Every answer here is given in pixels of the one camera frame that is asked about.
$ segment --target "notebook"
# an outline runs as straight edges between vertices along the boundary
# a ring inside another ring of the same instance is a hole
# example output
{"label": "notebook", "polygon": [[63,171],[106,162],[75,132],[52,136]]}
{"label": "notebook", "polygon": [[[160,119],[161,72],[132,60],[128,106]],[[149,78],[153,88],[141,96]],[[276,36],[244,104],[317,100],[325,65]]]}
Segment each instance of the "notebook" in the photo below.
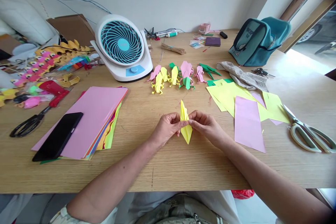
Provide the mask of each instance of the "notebook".
{"label": "notebook", "polygon": [[[127,88],[90,87],[66,112],[66,114],[82,112],[84,115],[63,149],[61,156],[72,159],[85,158],[93,142],[110,120],[127,91]],[[33,151],[39,150],[57,123],[37,142],[32,148]]]}
{"label": "notebook", "polygon": [[207,37],[205,40],[206,46],[221,46],[221,38],[218,37]]}

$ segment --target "purple notebook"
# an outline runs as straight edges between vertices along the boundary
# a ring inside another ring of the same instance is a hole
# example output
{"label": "purple notebook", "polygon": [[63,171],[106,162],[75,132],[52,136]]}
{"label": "purple notebook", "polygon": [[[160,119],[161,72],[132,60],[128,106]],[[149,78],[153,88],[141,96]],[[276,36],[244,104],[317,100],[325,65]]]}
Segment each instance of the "purple notebook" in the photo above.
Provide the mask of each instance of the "purple notebook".
{"label": "purple notebook", "polygon": [[208,37],[205,40],[205,45],[206,46],[221,46],[221,38],[218,37]]}

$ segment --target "forearm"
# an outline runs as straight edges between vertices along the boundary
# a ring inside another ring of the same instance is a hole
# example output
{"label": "forearm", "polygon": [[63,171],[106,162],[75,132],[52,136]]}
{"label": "forearm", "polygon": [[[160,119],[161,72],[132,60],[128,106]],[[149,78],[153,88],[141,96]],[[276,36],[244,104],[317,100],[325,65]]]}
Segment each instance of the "forearm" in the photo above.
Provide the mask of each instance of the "forearm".
{"label": "forearm", "polygon": [[68,213],[82,221],[101,223],[159,149],[156,141],[148,139],[82,189],[68,204]]}
{"label": "forearm", "polygon": [[252,189],[285,223],[323,223],[331,210],[302,187],[282,177],[235,142],[221,150]]}

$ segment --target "bundle of sticks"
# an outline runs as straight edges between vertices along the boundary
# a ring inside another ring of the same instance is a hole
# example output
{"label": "bundle of sticks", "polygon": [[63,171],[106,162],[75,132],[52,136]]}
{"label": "bundle of sticks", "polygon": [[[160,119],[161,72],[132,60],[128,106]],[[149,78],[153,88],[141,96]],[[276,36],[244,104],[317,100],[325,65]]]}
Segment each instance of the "bundle of sticks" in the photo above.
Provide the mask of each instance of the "bundle of sticks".
{"label": "bundle of sticks", "polygon": [[165,50],[169,50],[169,51],[174,51],[174,52],[177,52],[179,54],[187,53],[183,48],[173,47],[173,46],[167,45],[165,43],[161,44],[161,48],[165,49]]}

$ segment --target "scissor blade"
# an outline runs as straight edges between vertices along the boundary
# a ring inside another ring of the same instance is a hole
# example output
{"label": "scissor blade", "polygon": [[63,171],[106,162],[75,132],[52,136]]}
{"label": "scissor blade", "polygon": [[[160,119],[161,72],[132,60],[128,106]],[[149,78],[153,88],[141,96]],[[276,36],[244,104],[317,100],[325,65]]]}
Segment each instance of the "scissor blade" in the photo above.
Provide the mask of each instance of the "scissor blade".
{"label": "scissor blade", "polygon": [[294,121],[296,118],[296,116],[289,110],[289,108],[287,108],[286,105],[282,105],[284,110],[286,111],[287,115],[292,119],[292,121]]}

